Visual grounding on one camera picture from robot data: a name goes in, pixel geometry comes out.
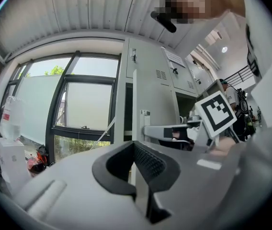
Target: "ceiling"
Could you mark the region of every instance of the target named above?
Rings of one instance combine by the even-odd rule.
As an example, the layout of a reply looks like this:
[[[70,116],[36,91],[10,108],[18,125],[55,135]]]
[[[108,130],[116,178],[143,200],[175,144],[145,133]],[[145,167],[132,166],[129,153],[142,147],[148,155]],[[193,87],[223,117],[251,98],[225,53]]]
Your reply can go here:
[[[159,0],[8,0],[0,11],[0,55],[42,38],[93,29],[131,33],[175,49],[193,25],[165,30],[150,17]]]
[[[214,31],[219,32],[222,39],[218,38],[213,44],[209,43],[207,38],[203,39],[197,53],[204,58],[213,59],[210,63],[215,70],[222,72],[221,77],[225,78],[247,65],[246,19],[230,12],[224,16]]]

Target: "red object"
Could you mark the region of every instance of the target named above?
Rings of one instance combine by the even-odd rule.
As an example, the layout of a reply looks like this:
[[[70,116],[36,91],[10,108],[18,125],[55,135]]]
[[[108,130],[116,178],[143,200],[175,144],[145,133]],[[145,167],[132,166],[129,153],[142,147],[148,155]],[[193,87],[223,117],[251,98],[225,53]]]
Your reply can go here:
[[[34,165],[38,164],[38,160],[34,157],[31,157],[27,160],[27,169],[30,170]]]
[[[41,154],[39,152],[37,152],[37,158],[42,163],[46,164],[46,156],[41,156]]]
[[[3,119],[5,119],[5,120],[9,121],[9,119],[10,119],[10,115],[9,115],[9,114],[7,114],[7,113],[4,113],[4,114],[3,114]]]

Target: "window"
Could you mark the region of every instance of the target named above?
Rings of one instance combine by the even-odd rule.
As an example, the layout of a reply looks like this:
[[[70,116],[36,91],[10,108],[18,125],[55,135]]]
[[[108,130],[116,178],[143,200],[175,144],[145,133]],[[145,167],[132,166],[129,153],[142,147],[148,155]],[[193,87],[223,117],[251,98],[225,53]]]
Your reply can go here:
[[[119,59],[76,51],[16,67],[2,103],[8,95],[23,101],[20,141],[28,154],[45,145],[51,164],[93,146],[114,118]],[[113,127],[97,146],[112,141]]]
[[[58,58],[58,59],[50,59],[44,60],[34,63],[30,70],[27,72],[26,77],[37,77],[37,76],[53,76],[53,75],[61,75],[68,62],[69,58]]]
[[[94,140],[54,136],[55,160],[58,162],[69,155],[88,151],[94,143]],[[99,141],[97,147],[109,146],[110,144],[110,141]]]
[[[23,73],[25,67],[26,67],[25,65],[20,67],[20,70],[17,71],[17,74],[14,76],[14,79],[19,79],[21,77],[21,74]]]
[[[89,150],[114,118],[119,58],[104,54],[79,56],[71,61],[62,87],[55,93],[57,103],[52,119],[49,117],[52,122],[47,140],[48,147],[54,147],[50,158],[55,161]],[[113,127],[98,146],[112,141]]]
[[[69,60],[62,58],[33,63],[18,86],[15,96],[23,101],[21,135],[27,147],[37,148],[45,144],[45,127],[51,100]]]
[[[68,83],[67,92],[61,99],[57,124],[82,129],[106,130],[109,122],[111,93],[111,85]]]
[[[117,67],[117,59],[81,57],[75,65],[72,74],[115,78]]]

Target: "white cabinet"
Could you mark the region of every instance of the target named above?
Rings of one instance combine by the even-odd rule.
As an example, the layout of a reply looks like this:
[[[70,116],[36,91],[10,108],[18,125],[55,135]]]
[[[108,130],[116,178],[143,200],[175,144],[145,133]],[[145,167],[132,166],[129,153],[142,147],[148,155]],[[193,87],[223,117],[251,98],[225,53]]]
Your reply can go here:
[[[130,57],[133,49],[136,50],[136,63]],[[157,81],[168,86],[172,84],[167,60],[164,57],[161,47],[130,38],[127,57],[126,77],[133,78],[134,70],[140,69],[144,71],[152,81]]]
[[[194,74],[197,80],[200,80],[201,84],[198,84],[199,94],[205,91],[210,85],[213,84],[212,78],[209,74],[200,66],[188,62],[190,71]]]
[[[139,69],[133,79],[133,139],[142,137],[143,124],[140,123],[140,110],[150,111],[150,125],[174,125],[179,120],[173,96],[173,88],[151,81]]]
[[[177,89],[197,94],[197,89],[190,71],[187,68],[182,67],[181,65],[172,61],[169,61],[169,66],[173,86]]]

